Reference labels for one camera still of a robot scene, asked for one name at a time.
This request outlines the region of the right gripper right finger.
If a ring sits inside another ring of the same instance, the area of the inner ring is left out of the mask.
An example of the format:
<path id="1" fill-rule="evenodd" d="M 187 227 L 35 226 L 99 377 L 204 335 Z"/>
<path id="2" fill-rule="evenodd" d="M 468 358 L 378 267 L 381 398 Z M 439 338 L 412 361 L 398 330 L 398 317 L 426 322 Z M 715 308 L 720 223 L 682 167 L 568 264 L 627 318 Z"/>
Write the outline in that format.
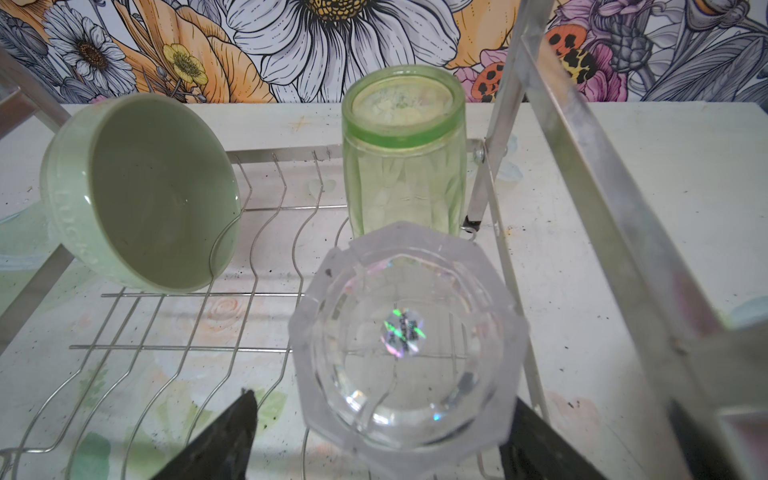
<path id="1" fill-rule="evenodd" d="M 606 479 L 520 398 L 509 438 L 499 453 L 506 480 Z"/>

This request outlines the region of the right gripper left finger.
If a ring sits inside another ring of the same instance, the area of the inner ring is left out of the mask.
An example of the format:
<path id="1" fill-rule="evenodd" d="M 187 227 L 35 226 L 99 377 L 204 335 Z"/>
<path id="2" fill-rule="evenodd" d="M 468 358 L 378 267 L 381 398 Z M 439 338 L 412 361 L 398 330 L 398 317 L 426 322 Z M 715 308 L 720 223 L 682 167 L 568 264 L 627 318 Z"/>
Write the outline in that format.
<path id="1" fill-rule="evenodd" d="M 253 390 L 244 390 L 154 479 L 245 479 L 257 425 L 258 403 L 255 393 Z"/>

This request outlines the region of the translucent pale green lid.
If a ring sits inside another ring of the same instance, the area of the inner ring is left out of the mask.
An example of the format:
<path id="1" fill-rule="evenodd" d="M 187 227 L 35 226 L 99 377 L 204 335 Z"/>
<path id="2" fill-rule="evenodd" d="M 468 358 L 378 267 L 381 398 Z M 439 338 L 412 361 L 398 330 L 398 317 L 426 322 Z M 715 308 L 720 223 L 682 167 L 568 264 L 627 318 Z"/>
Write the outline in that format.
<path id="1" fill-rule="evenodd" d="M 58 244 L 41 202 L 1 220 L 1 313 Z"/>

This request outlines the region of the steel two-tier dish rack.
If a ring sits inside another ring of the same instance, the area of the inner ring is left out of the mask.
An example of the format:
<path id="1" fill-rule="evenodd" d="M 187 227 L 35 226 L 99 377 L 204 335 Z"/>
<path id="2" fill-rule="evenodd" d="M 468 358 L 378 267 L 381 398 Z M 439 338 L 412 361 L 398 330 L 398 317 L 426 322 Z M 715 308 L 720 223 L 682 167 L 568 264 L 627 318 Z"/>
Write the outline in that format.
<path id="1" fill-rule="evenodd" d="M 5 1 L 5 479 L 767 475 L 746 1 Z"/>

